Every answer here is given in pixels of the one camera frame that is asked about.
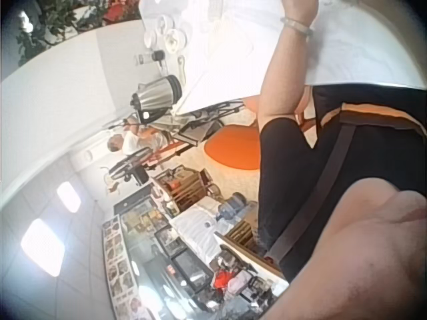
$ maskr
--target orange stripe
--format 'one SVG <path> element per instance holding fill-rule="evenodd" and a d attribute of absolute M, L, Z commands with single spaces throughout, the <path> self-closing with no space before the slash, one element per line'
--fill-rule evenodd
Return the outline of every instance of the orange stripe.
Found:
<path fill-rule="evenodd" d="M 370 105 L 366 103 L 361 105 L 352 105 L 349 103 L 343 103 L 340 108 L 334 109 L 328 112 L 327 114 L 325 114 L 325 116 L 322 118 L 322 121 L 320 122 L 321 126 L 324 127 L 329 121 L 331 121 L 341 111 L 353 111 L 353 112 L 359 112 L 359 113 L 365 113 L 365 114 L 383 115 L 385 117 L 405 118 L 413 122 L 414 124 L 416 124 L 421 129 L 424 136 L 427 137 L 427 130 L 423 126 L 423 124 L 419 122 L 417 119 L 407 114 L 406 112 L 395 110 L 390 107 L 384 107 L 381 105 Z"/>

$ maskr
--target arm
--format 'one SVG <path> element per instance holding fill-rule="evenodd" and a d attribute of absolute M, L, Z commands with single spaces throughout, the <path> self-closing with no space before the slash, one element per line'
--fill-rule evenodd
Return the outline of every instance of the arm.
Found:
<path fill-rule="evenodd" d="M 148 138 L 150 135 L 153 135 L 154 133 L 159 132 L 157 129 L 151 128 L 151 127 L 147 127 L 145 129 L 140 129 L 138 132 L 138 137 L 142 138 L 142 139 L 146 139 Z"/>
<path fill-rule="evenodd" d="M 318 12 L 318 0 L 282 0 L 286 16 L 309 27 Z M 295 120 L 294 111 L 304 92 L 307 69 L 307 39 L 303 33 L 284 27 L 261 89 L 260 130 L 278 117 Z"/>
<path fill-rule="evenodd" d="M 127 123 L 129 123 L 129 125 L 126 125 L 125 127 L 123 127 L 124 131 L 131 131 L 134 135 L 138 135 L 138 131 L 139 131 L 139 125 L 138 121 L 133 117 L 130 116 L 127 119 Z"/>

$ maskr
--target bracelet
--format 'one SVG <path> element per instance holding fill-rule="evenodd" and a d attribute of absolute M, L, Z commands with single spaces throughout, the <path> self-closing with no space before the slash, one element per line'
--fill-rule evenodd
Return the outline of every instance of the bracelet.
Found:
<path fill-rule="evenodd" d="M 302 23 L 299 23 L 298 21 L 285 18 L 284 23 L 285 23 L 285 27 L 292 28 L 293 30 L 298 31 L 307 37 L 310 37 L 311 35 L 313 35 L 313 30 L 311 30 L 309 27 L 306 27 Z"/>

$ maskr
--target hand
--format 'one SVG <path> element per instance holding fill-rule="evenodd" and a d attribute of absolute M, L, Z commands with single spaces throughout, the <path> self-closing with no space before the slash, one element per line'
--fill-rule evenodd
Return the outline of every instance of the hand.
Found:
<path fill-rule="evenodd" d="M 287 18 L 310 27 L 318 14 L 319 0 L 282 0 Z"/>

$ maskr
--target table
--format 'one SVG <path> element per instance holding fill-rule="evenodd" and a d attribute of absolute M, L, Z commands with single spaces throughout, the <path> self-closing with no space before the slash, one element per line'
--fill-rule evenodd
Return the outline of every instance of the table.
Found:
<path fill-rule="evenodd" d="M 210 0 L 215 1 L 222 8 L 219 19 L 209 18 L 209 0 L 139 3 L 147 30 L 166 14 L 187 33 L 187 47 L 178 53 L 185 57 L 187 83 L 173 106 L 176 115 L 258 95 L 283 28 L 279 0 Z M 426 37 L 404 8 L 384 0 L 320 0 L 312 28 L 307 85 L 371 83 L 427 89 Z M 169 74 L 178 77 L 176 59 L 167 54 Z"/>

